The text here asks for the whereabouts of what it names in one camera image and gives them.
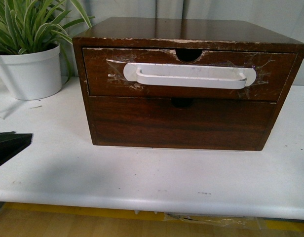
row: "white surface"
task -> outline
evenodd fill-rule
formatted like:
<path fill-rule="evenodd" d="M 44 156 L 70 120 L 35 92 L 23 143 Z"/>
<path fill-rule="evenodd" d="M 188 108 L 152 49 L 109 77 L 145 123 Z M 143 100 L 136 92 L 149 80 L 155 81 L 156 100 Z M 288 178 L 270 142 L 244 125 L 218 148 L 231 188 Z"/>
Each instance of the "white surface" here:
<path fill-rule="evenodd" d="M 13 97 L 36 100 L 61 87 L 60 46 L 24 55 L 0 55 L 0 77 Z"/>
<path fill-rule="evenodd" d="M 252 68 L 184 64 L 127 63 L 123 74 L 128 81 L 144 85 L 220 89 L 242 89 L 256 79 L 256 72 Z"/>
<path fill-rule="evenodd" d="M 93 146 L 77 79 L 27 102 L 0 81 L 0 115 L 34 134 L 0 167 L 0 201 L 304 219 L 304 86 L 261 152 Z"/>

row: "white flower pot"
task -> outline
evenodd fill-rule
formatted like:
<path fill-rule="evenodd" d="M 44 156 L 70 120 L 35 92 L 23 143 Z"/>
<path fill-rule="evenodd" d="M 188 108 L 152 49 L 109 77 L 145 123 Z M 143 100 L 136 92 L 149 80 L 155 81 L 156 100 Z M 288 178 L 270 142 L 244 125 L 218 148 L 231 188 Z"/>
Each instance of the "white flower pot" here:
<path fill-rule="evenodd" d="M 60 46 L 24 55 L 0 55 L 0 78 L 13 97 L 37 100 L 61 87 Z"/>

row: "wooden floor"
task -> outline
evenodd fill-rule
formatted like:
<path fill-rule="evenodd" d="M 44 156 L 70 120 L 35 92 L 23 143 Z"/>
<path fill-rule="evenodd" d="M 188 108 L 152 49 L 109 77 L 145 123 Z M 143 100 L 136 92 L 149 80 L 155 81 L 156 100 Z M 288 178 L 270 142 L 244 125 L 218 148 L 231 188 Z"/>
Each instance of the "wooden floor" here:
<path fill-rule="evenodd" d="M 0 210 L 0 237 L 304 237 L 304 223 L 270 221 L 259 230 L 160 221 L 163 213 L 129 219 L 125 213 L 130 211 L 10 204 Z"/>

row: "bottom drawer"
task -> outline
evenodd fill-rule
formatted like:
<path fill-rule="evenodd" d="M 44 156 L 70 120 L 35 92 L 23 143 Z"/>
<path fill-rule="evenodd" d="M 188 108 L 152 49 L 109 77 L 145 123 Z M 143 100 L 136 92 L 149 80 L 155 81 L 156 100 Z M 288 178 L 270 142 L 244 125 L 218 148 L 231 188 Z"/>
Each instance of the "bottom drawer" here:
<path fill-rule="evenodd" d="M 87 115 L 94 145 L 261 150 L 275 107 L 274 102 L 91 96 Z"/>

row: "dark wood grain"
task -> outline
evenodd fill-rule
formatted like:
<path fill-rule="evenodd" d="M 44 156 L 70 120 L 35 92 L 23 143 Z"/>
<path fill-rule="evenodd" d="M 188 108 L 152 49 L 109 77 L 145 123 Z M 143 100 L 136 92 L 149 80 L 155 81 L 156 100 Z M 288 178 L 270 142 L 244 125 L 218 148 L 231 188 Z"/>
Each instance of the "dark wood grain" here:
<path fill-rule="evenodd" d="M 88 46 L 298 52 L 304 44 L 244 21 L 112 17 L 82 34 Z"/>
<path fill-rule="evenodd" d="M 304 43 L 241 21 L 110 18 L 73 42 L 93 144 L 109 146 L 260 151 L 304 58 Z M 186 62 L 179 49 L 202 55 Z M 145 86 L 125 81 L 126 62 L 246 67 L 258 78 L 242 90 Z M 176 108 L 176 98 L 192 103 Z"/>
<path fill-rule="evenodd" d="M 207 51 L 191 65 L 254 68 L 256 81 L 240 90 L 151 86 L 128 82 L 123 68 L 128 62 L 185 64 L 174 49 L 83 49 L 89 95 L 136 97 L 189 97 L 277 101 L 296 54 Z"/>
<path fill-rule="evenodd" d="M 275 103 L 90 97 L 95 145 L 257 150 Z"/>

